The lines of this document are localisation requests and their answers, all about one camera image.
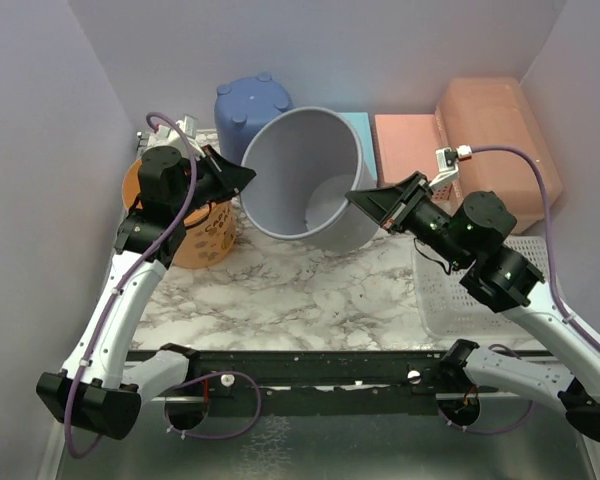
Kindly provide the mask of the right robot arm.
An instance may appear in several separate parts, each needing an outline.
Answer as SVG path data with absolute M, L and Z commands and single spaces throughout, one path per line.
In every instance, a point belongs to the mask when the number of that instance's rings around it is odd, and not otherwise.
M 460 284 L 474 300 L 519 325 L 562 364 L 551 370 L 458 340 L 439 367 L 441 383 L 452 391 L 492 387 L 554 408 L 600 443 L 600 334 L 578 314 L 562 313 L 542 271 L 506 246 L 516 219 L 495 193 L 469 194 L 454 215 L 431 196 L 419 172 L 391 187 L 346 194 L 382 229 L 412 233 L 464 271 Z

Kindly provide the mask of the white perforated plastic basket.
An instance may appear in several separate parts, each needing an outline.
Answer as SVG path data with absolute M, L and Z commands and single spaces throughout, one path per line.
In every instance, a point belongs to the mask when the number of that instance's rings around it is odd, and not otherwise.
M 418 312 L 429 336 L 450 341 L 531 339 L 521 327 L 475 301 L 460 285 L 464 273 L 447 273 L 447 262 L 424 243 L 415 242 L 412 258 Z

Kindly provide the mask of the pink perforated plastic basket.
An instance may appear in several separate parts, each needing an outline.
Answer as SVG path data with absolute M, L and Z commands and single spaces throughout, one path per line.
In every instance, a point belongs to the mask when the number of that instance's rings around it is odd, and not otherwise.
M 414 172 L 429 180 L 439 173 L 436 151 L 443 143 L 433 114 L 377 114 L 374 141 L 379 186 L 399 183 Z

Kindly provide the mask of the grey-blue plastic bucket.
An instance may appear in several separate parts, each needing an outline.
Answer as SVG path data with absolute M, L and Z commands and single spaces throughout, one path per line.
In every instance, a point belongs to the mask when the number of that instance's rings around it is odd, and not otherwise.
M 376 182 L 353 127 L 332 110 L 302 107 L 280 115 L 253 138 L 242 165 L 256 172 L 241 194 L 243 210 L 271 238 L 347 253 L 378 230 L 345 198 Z

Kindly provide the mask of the blue plastic bucket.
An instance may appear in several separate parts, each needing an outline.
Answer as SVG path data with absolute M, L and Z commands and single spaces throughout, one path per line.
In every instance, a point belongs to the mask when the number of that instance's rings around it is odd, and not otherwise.
M 240 164 L 257 133 L 293 108 L 290 94 L 269 72 L 219 85 L 214 122 L 221 155 Z

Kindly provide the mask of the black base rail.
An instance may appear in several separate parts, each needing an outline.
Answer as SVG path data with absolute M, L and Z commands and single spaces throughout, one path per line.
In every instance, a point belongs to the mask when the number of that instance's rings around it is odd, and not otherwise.
M 263 394 L 263 416 L 434 415 L 440 399 L 473 391 L 461 373 L 445 369 L 441 351 L 196 351 L 192 378 L 225 370 L 252 376 Z M 203 393 L 237 393 L 246 383 L 204 389 L 169 388 L 162 396 L 170 413 L 202 413 Z M 254 394 L 240 405 L 253 413 Z

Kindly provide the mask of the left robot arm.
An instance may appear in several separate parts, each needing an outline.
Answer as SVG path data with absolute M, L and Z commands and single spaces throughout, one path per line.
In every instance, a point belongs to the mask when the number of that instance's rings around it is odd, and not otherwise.
M 142 313 L 187 235 L 184 217 L 240 194 L 254 170 L 206 145 L 195 161 L 173 146 L 146 150 L 124 188 L 134 197 L 118 228 L 108 279 L 78 344 L 56 372 L 39 377 L 36 393 L 68 427 L 124 439 L 143 404 L 173 388 L 186 395 L 200 385 L 192 351 L 167 346 L 124 369 Z

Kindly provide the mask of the large orange lidded container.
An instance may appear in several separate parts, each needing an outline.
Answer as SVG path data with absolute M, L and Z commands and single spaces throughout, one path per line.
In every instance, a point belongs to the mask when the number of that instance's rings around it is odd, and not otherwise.
M 524 95 L 513 77 L 455 78 L 436 106 L 443 143 L 458 147 L 505 146 L 526 153 L 541 173 L 548 198 L 555 202 L 563 190 L 550 150 Z M 544 219 L 537 180 L 528 163 L 506 151 L 479 153 L 459 167 L 464 196 L 492 191 L 517 219 L 521 234 Z

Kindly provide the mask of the orange plastic bucket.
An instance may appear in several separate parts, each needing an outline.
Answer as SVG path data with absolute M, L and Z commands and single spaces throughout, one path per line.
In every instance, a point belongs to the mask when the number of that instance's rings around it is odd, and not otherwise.
M 236 239 L 233 204 L 213 203 L 185 219 L 187 234 L 173 263 L 184 269 L 203 269 L 222 261 Z

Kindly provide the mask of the light blue perforated basket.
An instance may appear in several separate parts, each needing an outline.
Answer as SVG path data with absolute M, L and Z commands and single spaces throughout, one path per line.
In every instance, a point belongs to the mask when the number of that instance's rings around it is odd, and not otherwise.
M 377 182 L 378 171 L 369 114 L 367 112 L 340 112 L 339 115 L 347 120 L 356 132 L 360 141 L 363 160 L 373 181 Z

